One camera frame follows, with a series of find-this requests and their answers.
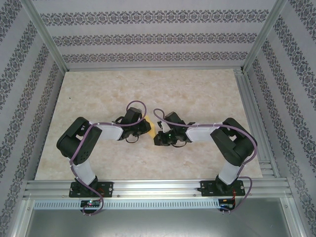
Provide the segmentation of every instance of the striped wall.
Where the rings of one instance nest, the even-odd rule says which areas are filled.
[[[275,0],[34,0],[70,69],[242,66]]]
[[[0,1],[0,237],[34,178],[63,75],[19,0]]]
[[[289,0],[248,72],[280,174],[316,236],[316,1]]]

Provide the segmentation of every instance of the aluminum frame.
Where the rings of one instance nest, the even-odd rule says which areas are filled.
[[[249,123],[251,133],[257,138],[260,148],[258,160],[263,178],[253,179],[253,187],[248,198],[279,198],[283,212],[293,237],[306,237],[303,223],[300,219],[289,183],[286,178],[280,178],[271,148],[260,120],[251,87],[246,76],[239,69],[234,69],[241,100]],[[207,200],[231,197],[202,197],[197,191],[203,179],[188,180],[110,180],[114,182],[113,197],[105,200]],[[19,207],[11,237],[25,236],[31,219],[33,207],[37,200],[82,200],[86,198],[70,198],[69,188],[72,181],[28,181]],[[246,192],[249,180],[244,179]]]
[[[202,197],[197,188],[203,179],[188,180],[111,180],[114,182],[113,197],[105,200],[206,200],[230,197]],[[250,182],[242,179],[245,190]],[[71,198],[68,196],[72,181],[28,181],[23,200],[13,226],[11,237],[23,237],[31,219],[36,200],[82,200],[86,198]],[[288,227],[293,237],[305,237],[306,233],[286,178],[256,178],[248,198],[279,198],[283,207]]]
[[[256,58],[259,50],[261,49],[261,46],[263,45],[264,41],[266,40],[270,30],[272,29],[274,23],[276,22],[278,16],[280,15],[282,9],[284,8],[285,4],[287,3],[286,0],[276,0],[274,6],[270,10],[270,13],[261,28],[258,37],[256,38],[255,42],[253,43],[253,46],[250,49],[250,52],[248,53],[242,68],[244,72],[247,72],[249,68],[251,67],[251,64],[253,60]]]

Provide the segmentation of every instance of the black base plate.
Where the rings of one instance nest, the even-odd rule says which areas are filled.
[[[85,194],[78,193],[77,191],[72,191],[76,189],[75,187],[77,185],[78,185],[77,182],[71,183],[70,190],[69,190],[70,198],[97,198],[99,197],[95,193],[93,193],[90,196],[87,196]],[[113,182],[99,182],[98,181],[96,191],[99,192],[104,198],[111,198],[112,193],[113,193]]]
[[[245,196],[245,189],[241,180],[234,181],[232,188],[225,194],[218,190],[215,180],[203,180],[200,184],[201,188],[198,190],[201,191],[202,197],[232,196],[233,190],[235,190],[236,196]]]

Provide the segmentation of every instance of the purple cable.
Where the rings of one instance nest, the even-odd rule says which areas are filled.
[[[245,164],[251,162],[255,156],[257,155],[257,145],[256,145],[256,142],[253,140],[253,138],[246,132],[242,131],[241,129],[237,128],[237,127],[233,127],[233,126],[229,126],[229,125],[225,125],[225,124],[215,124],[215,123],[212,123],[212,124],[196,124],[196,125],[186,125],[186,124],[180,124],[180,123],[174,123],[174,122],[169,122],[167,120],[164,120],[163,118],[161,118],[160,116],[157,115],[156,111],[160,111],[162,112],[162,116],[164,117],[164,111],[162,109],[154,109],[154,115],[160,119],[160,121],[163,121],[165,123],[168,123],[168,124],[171,124],[171,125],[174,125],[174,126],[181,126],[181,127],[225,127],[225,128],[229,128],[229,129],[233,129],[237,132],[240,132],[242,133],[243,135],[245,135],[252,143],[253,145],[253,148],[254,148],[254,153],[253,155],[250,157],[250,159],[244,161],[244,163],[241,165],[241,168],[239,169],[238,173],[237,173],[237,176],[240,175],[241,171],[243,170],[243,168],[245,167]],[[238,209],[240,207],[240,205],[246,200],[246,198],[248,197],[249,193],[250,193],[250,190],[252,188],[252,179],[248,176],[239,176],[239,178],[246,178],[246,179],[249,179],[250,180],[250,186],[249,186],[249,190],[248,192],[246,193],[245,197],[242,199],[242,201],[240,202],[240,204],[234,209],[234,211],[236,209]]]
[[[147,113],[147,107],[146,107],[146,105],[145,105],[144,102],[142,102],[142,101],[140,101],[140,100],[133,100],[132,102],[130,102],[130,103],[127,105],[126,111],[128,110],[129,106],[130,106],[132,103],[135,103],[135,102],[141,103],[141,104],[144,106],[144,108],[145,108],[144,115],[143,115],[143,117],[142,117],[140,120],[138,120],[137,122],[131,123],[131,124],[115,124],[115,123],[112,123],[112,122],[96,122],[96,123],[92,124],[92,125],[87,129],[87,131],[85,132],[85,134],[84,134],[82,140],[81,140],[80,143],[79,143],[79,146],[77,147],[75,153],[73,154],[73,157],[69,160],[70,169],[71,169],[71,171],[73,172],[73,174],[75,175],[75,177],[76,177],[76,179],[78,180],[78,182],[81,183],[82,185],[84,185],[84,186],[85,186],[86,188],[88,188],[89,190],[93,191],[96,195],[98,195],[98,196],[100,197],[100,201],[101,201],[101,203],[102,203],[102,204],[101,204],[101,207],[100,207],[98,210],[96,210],[95,212],[90,213],[90,214],[87,214],[87,213],[84,212],[84,210],[85,210],[85,207],[84,207],[83,210],[82,210],[82,212],[83,212],[84,215],[93,216],[93,215],[98,214],[100,211],[102,211],[102,209],[103,209],[103,207],[104,207],[104,200],[103,200],[103,197],[102,197],[102,195],[101,195],[100,193],[98,193],[96,190],[94,190],[93,188],[91,188],[89,185],[87,185],[84,181],[82,181],[82,180],[78,177],[78,175],[77,175],[77,173],[76,173],[76,171],[75,171],[75,169],[74,169],[74,167],[73,167],[73,165],[74,165],[74,159],[75,159],[76,156],[78,155],[78,152],[79,152],[80,148],[82,147],[82,145],[83,145],[85,139],[87,138],[88,133],[90,132],[90,130],[91,130],[94,126],[96,126],[96,125],[111,125],[111,126],[117,126],[117,127],[129,127],[129,126],[136,125],[136,124],[140,123],[141,121],[143,121],[144,118],[145,118],[145,116],[146,116],[146,113]]]
[[[226,209],[226,208],[224,208],[224,207],[221,207],[221,209],[224,209],[224,210],[228,211],[229,213],[234,212],[234,211],[236,211],[237,209],[240,208],[240,206],[243,204],[243,202],[244,202],[244,201],[246,200],[246,198],[249,196],[250,191],[251,191],[251,188],[252,188],[252,179],[251,179],[250,177],[248,177],[248,176],[240,176],[239,178],[242,178],[242,179],[249,179],[249,181],[250,181],[249,189],[248,189],[248,192],[246,193],[245,197],[240,201],[240,203],[238,204],[238,206],[235,207],[233,210],[228,210],[228,209]]]

